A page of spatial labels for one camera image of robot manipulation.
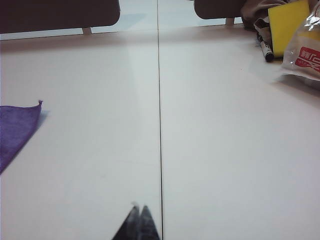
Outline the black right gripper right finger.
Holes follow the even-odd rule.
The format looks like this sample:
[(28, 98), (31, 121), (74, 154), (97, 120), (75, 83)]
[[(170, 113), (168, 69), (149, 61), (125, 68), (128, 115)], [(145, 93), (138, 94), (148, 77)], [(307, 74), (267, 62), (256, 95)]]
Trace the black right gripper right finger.
[(143, 206), (140, 215), (140, 239), (160, 240), (152, 214), (146, 205)]

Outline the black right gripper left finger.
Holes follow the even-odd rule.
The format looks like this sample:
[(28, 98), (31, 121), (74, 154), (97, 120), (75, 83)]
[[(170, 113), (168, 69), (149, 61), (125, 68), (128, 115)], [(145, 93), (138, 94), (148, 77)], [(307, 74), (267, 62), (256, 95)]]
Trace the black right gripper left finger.
[(132, 208), (113, 236), (112, 240), (136, 240), (140, 221), (140, 206), (132, 202)]

